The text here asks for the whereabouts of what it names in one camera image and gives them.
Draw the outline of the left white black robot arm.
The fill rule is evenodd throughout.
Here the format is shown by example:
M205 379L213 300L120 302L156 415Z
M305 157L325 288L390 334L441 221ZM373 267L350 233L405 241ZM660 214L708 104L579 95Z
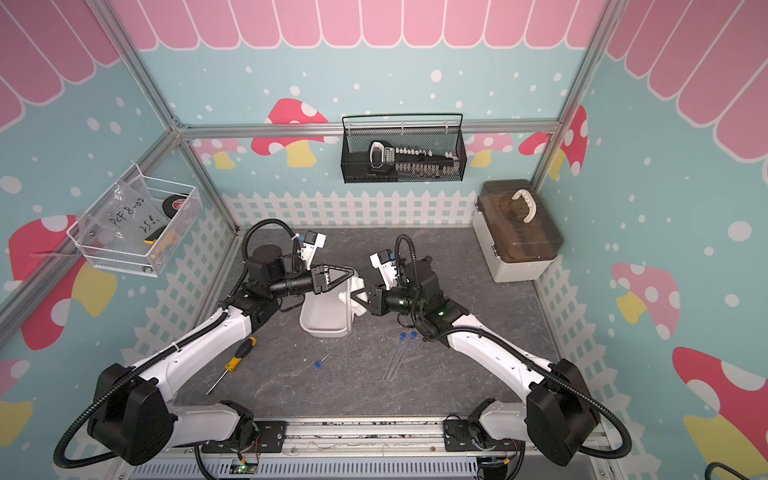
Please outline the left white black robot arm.
M119 457L137 466L167 448L217 442L242 453L255 445L260 433L248 408L230 400L198 407L173 401L188 380L230 347L236 349L230 364L238 365L283 299L334 292L354 276L348 266L310 265L302 247L302 236L282 220L250 227L241 244L243 270L212 316L153 356L105 369L93 402L54 448L54 464L77 469Z

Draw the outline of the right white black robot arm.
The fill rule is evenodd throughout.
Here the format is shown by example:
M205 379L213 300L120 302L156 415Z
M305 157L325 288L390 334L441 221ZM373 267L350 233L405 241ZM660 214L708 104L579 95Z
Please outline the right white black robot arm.
M384 250L370 257L380 284L351 298L374 316L397 313L426 342L437 342L477 362L523 401L520 408L487 399L468 417L479 448L514 440L533 445L552 463L566 466L577 454L621 459L633 442L628 428L588 392L578 367L535 356L485 326L443 294L430 258L405 261Z

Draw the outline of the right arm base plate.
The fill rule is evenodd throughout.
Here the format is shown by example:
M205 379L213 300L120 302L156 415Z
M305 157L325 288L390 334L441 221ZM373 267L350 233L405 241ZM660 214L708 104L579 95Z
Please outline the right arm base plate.
M442 422L444 448L448 452L517 452L522 442L493 439L478 421L449 416Z

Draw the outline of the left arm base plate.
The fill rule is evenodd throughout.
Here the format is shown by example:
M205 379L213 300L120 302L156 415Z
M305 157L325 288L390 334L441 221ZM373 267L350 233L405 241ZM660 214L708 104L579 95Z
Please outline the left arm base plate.
M236 431L224 441L208 441L202 445L203 453L264 454L281 453L286 439L288 423L285 421L251 421L241 432Z

